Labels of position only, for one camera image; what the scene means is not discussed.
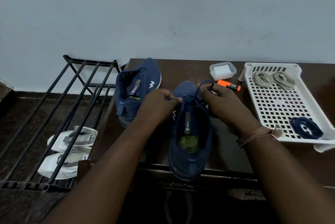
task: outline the white sneaker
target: white sneaker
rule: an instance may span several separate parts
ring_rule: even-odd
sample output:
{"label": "white sneaker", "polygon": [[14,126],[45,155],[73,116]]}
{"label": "white sneaker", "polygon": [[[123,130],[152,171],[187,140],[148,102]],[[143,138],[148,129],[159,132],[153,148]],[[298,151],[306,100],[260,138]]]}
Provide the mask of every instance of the white sneaker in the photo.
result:
{"label": "white sneaker", "polygon": [[[72,147],[55,179],[61,180],[77,176],[78,161],[87,160],[90,151],[90,147]],[[37,172],[42,176],[50,178],[63,154],[55,153],[45,157]]]}
{"label": "white sneaker", "polygon": [[[74,130],[68,130],[66,132],[60,133],[51,150],[55,152],[64,152],[72,140],[72,137],[76,133],[78,127],[79,126],[75,126]],[[83,127],[73,146],[91,147],[94,144],[97,134],[98,132],[95,129]],[[48,145],[50,144],[53,137],[54,135],[48,139]]]}

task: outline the hand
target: hand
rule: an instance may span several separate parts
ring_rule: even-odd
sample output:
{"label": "hand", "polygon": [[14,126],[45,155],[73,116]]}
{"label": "hand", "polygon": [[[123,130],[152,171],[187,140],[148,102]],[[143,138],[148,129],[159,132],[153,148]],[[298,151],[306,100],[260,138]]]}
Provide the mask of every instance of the hand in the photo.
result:
{"label": "hand", "polygon": [[211,85],[201,86],[200,96],[222,122],[237,130],[239,136],[262,126],[232,90],[214,84],[213,91],[219,94],[216,96],[209,92],[210,87]]}
{"label": "hand", "polygon": [[156,128],[167,120],[175,106],[182,102],[182,98],[175,98],[169,90],[154,89],[143,99],[135,119],[142,120],[144,123]]}

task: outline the perforated tray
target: perforated tray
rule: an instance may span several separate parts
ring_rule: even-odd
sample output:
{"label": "perforated tray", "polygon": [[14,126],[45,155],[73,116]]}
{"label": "perforated tray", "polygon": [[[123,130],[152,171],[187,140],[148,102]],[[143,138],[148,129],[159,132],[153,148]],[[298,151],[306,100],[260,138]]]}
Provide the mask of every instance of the perforated tray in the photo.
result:
{"label": "perforated tray", "polygon": [[[269,74],[283,71],[295,80],[295,87],[285,91],[279,85],[265,88],[255,84],[252,79],[253,72],[265,71]],[[248,62],[239,78],[246,80],[250,96],[256,109],[258,119],[263,126],[274,129],[276,125],[282,127],[283,137],[279,141],[332,144],[335,147],[335,128],[332,126],[312,94],[300,78],[301,68],[297,64],[255,63]],[[289,121],[293,117],[307,117],[314,121],[324,132],[320,139],[303,139],[292,129]]]}

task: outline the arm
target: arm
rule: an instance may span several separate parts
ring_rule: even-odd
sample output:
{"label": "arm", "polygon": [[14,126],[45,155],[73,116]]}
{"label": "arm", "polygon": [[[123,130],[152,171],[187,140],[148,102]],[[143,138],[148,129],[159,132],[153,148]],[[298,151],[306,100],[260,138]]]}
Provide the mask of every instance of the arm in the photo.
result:
{"label": "arm", "polygon": [[[200,94],[212,112],[232,127],[237,135],[262,126],[230,89],[215,84]],[[245,145],[251,167],[264,195],[284,223],[334,223],[335,203],[325,189],[274,137],[266,136]]]}
{"label": "arm", "polygon": [[116,223],[145,143],[181,102],[165,89],[149,93],[134,121],[43,224]]}

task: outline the sneaker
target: sneaker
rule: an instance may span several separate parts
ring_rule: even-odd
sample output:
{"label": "sneaker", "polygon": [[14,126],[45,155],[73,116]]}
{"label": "sneaker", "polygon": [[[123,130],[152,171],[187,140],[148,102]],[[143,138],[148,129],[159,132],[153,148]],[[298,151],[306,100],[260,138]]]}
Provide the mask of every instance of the sneaker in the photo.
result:
{"label": "sneaker", "polygon": [[[69,152],[69,155],[66,157],[64,164],[62,165],[60,171],[56,176],[56,180],[68,179],[77,176],[78,170],[78,161],[87,160],[88,155],[90,154],[91,148],[88,147],[79,147],[74,146]],[[52,173],[55,171],[57,164],[59,163],[61,157],[64,153],[55,153],[45,157],[41,166],[37,172],[50,178]]]}
{"label": "sneaker", "polygon": [[179,84],[173,95],[184,101],[172,112],[169,165],[177,178],[191,181],[205,168],[212,147],[212,125],[192,82]]}
{"label": "sneaker", "polygon": [[152,58],[145,59],[137,69],[124,70],[116,78],[116,115],[123,127],[134,120],[145,95],[161,85],[162,76],[158,64]]}
{"label": "sneaker", "polygon": [[[79,126],[75,126],[74,130],[68,130],[66,132],[60,133],[58,138],[54,142],[53,146],[51,147],[51,150],[55,152],[64,152],[69,143],[71,142],[78,127]],[[73,146],[82,146],[90,148],[91,146],[93,146],[97,134],[98,132],[95,129],[89,127],[83,127]],[[50,144],[53,137],[54,135],[48,138],[47,145]]]}

